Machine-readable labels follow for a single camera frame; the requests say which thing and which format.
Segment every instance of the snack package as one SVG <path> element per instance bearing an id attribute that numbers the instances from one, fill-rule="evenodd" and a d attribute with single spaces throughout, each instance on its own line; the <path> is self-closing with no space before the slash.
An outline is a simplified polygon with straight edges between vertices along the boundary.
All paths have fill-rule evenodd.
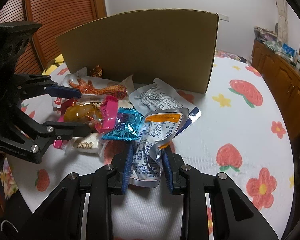
<path id="1" fill-rule="evenodd" d="M 135 109 L 119 107 L 114 129 L 103 135 L 103 139 L 132 141 L 139 138 L 137 132 L 141 125 L 142 114 Z"/>
<path id="2" fill-rule="evenodd" d="M 66 153 L 75 150 L 84 153 L 94 153 L 101 156 L 101 150 L 105 142 L 101 137 L 102 134 L 99 133 L 90 133 L 87 137 L 73 137 L 69 141 Z"/>
<path id="3" fill-rule="evenodd" d="M 89 71 L 89 75 L 90 77 L 99 77 L 102 78 L 102 67 L 100 67 L 99 65 L 94 67 L 93 69 L 91 69 Z"/>
<path id="4" fill-rule="evenodd" d="M 161 149 L 173 139 L 189 116 L 185 107 L 159 110 L 143 118 L 136 153 L 133 157 L 130 184 L 141 187 L 157 187 L 162 172 Z"/>
<path id="5" fill-rule="evenodd" d="M 155 78 L 153 82 L 153 84 L 141 87 L 129 95 L 130 102 L 142 115 L 156 110 L 188 108 L 188 120 L 176 135 L 201 116 L 199 108 L 180 96 L 172 86 L 159 78 Z"/>
<path id="6" fill-rule="evenodd" d="M 74 101 L 74 104 L 66 109 L 63 121 L 86 123 L 91 131 L 105 133 L 114 128 L 117 112 L 117 98 L 108 95 L 99 101 Z"/>
<path id="7" fill-rule="evenodd" d="M 78 78 L 86 76 L 87 75 L 87 68 L 84 67 L 84 68 L 78 70 L 76 73 L 74 73 L 74 75 L 77 76 Z M 67 100 L 68 99 L 66 99 L 66 98 L 52 97 L 52 107 L 61 108 L 61 105 Z"/>
<path id="8" fill-rule="evenodd" d="M 66 110 L 68 107 L 72 106 L 74 104 L 74 98 L 68 99 L 67 101 L 63 102 L 60 108 L 61 115 L 58 119 L 58 122 L 63 122 L 63 118 L 65 116 Z M 62 149 L 64 150 L 68 141 L 67 140 L 55 140 L 53 142 L 53 147 L 56 149 Z"/>
<path id="9" fill-rule="evenodd" d="M 122 82 L 114 82 L 100 77 L 87 76 L 87 68 L 78 70 L 75 74 L 66 75 L 60 86 L 73 87 L 80 90 L 82 95 L 100 96 L 112 95 L 118 100 L 128 99 L 128 95 L 134 91 L 132 75 L 128 76 Z M 66 101 L 63 98 L 52 98 L 52 106 L 60 108 Z"/>

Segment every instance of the white snack package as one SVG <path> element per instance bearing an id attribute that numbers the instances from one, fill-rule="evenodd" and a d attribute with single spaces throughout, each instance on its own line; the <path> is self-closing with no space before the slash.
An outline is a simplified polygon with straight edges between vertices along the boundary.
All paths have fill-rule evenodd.
<path id="1" fill-rule="evenodd" d="M 129 95 L 130 102 L 142 115 L 156 110 L 188 108 L 189 118 L 176 135 L 201 116 L 199 108 L 180 96 L 172 86 L 159 78 L 155 78 L 153 82 L 153 84 L 141 87 Z"/>
<path id="2" fill-rule="evenodd" d="M 130 184 L 157 187 L 162 173 L 161 149 L 173 139 L 187 121 L 187 108 L 150 112 L 143 118 L 139 139 L 135 141 Z"/>
<path id="3" fill-rule="evenodd" d="M 101 139 L 102 134 L 90 133 L 86 137 L 73 137 L 69 141 L 66 153 L 69 151 L 78 151 L 83 153 L 94 153 L 101 156 L 101 150 L 105 140 Z"/>

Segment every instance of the silver snack bag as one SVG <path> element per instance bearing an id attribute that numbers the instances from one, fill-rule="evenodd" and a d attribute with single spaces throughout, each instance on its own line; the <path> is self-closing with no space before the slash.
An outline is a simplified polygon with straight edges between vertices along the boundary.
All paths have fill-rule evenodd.
<path id="1" fill-rule="evenodd" d="M 130 184 L 141 187 L 157 187 L 162 172 L 161 149 L 174 138 L 189 116 L 185 107 L 159 110 L 143 118 L 138 133 L 136 153 L 133 157 Z"/>

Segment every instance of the cardboard panel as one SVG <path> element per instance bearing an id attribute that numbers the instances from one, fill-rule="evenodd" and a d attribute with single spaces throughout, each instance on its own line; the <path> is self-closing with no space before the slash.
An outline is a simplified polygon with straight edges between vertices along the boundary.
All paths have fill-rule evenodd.
<path id="1" fill-rule="evenodd" d="M 102 18 L 57 37 L 71 73 L 103 67 L 104 78 L 135 83 L 160 78 L 174 88 L 205 93 L 218 15 L 183 9 L 133 11 Z"/>

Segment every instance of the cabinet door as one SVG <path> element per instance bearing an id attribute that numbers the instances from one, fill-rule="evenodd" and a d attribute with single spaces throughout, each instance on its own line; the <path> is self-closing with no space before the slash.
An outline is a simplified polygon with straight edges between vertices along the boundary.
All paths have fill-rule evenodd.
<path id="1" fill-rule="evenodd" d="M 259 72 L 268 85 L 270 91 L 273 90 L 273 86 L 275 85 L 278 69 L 279 66 L 275 63 L 273 57 L 270 55 L 265 55 L 265 60 L 263 65 L 260 67 Z"/>
<path id="2" fill-rule="evenodd" d="M 284 113 L 284 122 L 289 137 L 294 139 L 300 133 L 300 82 L 294 89 L 291 89 Z"/>
<path id="3" fill-rule="evenodd" d="M 258 71 L 259 71 L 259 66 L 263 62 L 264 56 L 265 54 L 262 45 L 259 42 L 255 41 L 251 65 Z"/>
<path id="4" fill-rule="evenodd" d="M 277 105 L 284 116 L 284 109 L 287 106 L 287 101 L 290 97 L 292 89 L 296 86 L 297 77 L 290 70 L 287 63 L 282 62 L 279 59 L 275 59 L 275 65 L 278 70 L 275 75 L 273 85 L 271 87 L 271 92 L 274 97 L 274 100 L 277 102 Z"/>

